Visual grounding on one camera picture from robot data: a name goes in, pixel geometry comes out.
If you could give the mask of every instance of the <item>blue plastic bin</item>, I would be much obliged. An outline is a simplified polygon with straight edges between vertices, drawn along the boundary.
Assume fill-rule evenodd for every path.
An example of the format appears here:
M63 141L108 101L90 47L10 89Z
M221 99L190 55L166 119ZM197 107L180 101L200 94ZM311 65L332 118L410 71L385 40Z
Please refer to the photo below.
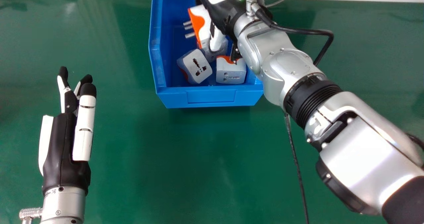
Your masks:
M152 0L149 51L156 94L167 108L253 106L263 94L262 83L248 70L240 85L216 83L214 73L202 84L189 84L177 66L177 59L196 49L196 39L186 39L183 22L195 0Z

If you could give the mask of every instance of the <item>robotic arm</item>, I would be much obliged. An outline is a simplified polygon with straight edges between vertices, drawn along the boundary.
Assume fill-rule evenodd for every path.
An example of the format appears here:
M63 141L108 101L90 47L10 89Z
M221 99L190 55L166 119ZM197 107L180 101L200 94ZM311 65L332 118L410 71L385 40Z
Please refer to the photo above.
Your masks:
M319 152L319 176L350 210L383 215L389 224L424 223L420 140L327 79L271 20L264 0L200 1L233 40L232 58L238 52L266 99L303 128Z
M44 203L42 208L22 209L23 224L31 224L34 218L41 218L41 224L84 222L97 91L91 75L86 75L73 92L66 67L61 67L57 82L62 113L45 115L40 134L38 166L44 179Z

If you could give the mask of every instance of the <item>black fingertip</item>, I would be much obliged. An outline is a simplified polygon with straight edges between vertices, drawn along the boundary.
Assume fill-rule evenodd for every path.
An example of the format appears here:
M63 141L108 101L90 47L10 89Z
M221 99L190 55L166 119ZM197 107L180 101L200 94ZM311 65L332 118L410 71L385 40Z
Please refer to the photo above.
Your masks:
M93 77L89 74L87 74L85 77L81 79L81 84L92 83L92 82L93 82Z
M64 66L60 67L59 76L62 77L62 80L68 81L68 69Z
M86 83L82 85L80 95L81 96L89 95L89 96L97 97L96 86L94 86L92 83Z

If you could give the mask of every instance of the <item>green tabletop surface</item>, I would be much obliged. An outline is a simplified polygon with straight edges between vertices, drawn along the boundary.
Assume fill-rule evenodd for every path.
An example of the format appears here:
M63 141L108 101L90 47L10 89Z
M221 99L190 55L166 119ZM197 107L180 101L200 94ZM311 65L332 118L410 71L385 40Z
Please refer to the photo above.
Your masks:
M148 53L151 0L0 0L0 224L42 205L41 118L60 113L56 75L94 77L97 108L87 224L303 224L284 114L253 107L168 110ZM288 0L285 26L330 29L320 69L424 138L424 6ZM291 36L316 56L324 37ZM350 212L315 171L294 124L312 224L383 224Z

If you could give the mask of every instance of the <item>metal pin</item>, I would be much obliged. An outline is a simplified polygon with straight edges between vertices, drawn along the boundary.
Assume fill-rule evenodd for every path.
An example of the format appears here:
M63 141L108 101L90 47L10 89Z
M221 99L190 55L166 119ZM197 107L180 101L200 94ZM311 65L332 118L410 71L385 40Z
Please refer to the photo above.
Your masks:
M185 35L186 39L189 39L189 38L191 38L191 37L195 37L195 36L196 36L196 33L195 33L195 32L193 32L193 33L189 33L189 34L186 34L186 35Z

